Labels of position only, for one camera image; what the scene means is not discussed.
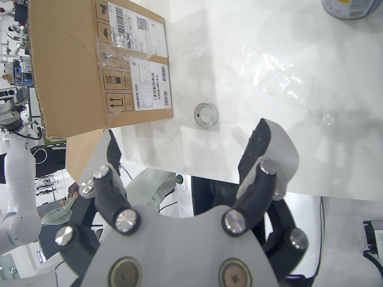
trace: white floor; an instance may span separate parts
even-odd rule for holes
[[[383,202],[324,198],[326,236],[314,287],[381,287],[377,268],[362,256],[367,249],[364,220],[383,219]]]

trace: metal ring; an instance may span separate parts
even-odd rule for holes
[[[203,108],[207,108],[210,111],[211,116],[210,116],[209,122],[205,122],[201,118],[201,111]],[[197,123],[197,125],[202,128],[210,128],[214,126],[217,123],[218,118],[219,118],[218,108],[212,103],[201,103],[201,104],[198,104],[196,108],[194,109],[194,120]]]

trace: box flap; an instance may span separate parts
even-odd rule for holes
[[[92,1],[29,1],[33,77],[47,136],[104,128]]]
[[[104,130],[94,130],[67,140],[66,170],[75,180],[80,182],[81,174],[96,148]]]

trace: silver metal cylinder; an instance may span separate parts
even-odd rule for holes
[[[208,111],[206,117],[209,119],[203,119],[202,112]],[[194,109],[194,120],[198,126],[202,128],[210,128],[214,126],[219,118],[218,108],[212,103],[201,103]]]

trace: warning symbol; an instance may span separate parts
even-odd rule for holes
[[[109,113],[133,111],[133,96],[131,93],[105,93]]]
[[[130,90],[129,72],[102,70],[104,89],[106,90]]]
[[[97,22],[98,40],[107,44],[111,43],[110,26],[101,22]]]
[[[96,0],[96,17],[109,22],[109,11],[107,2]]]
[[[120,67],[118,50],[100,46],[101,64],[107,67]]]

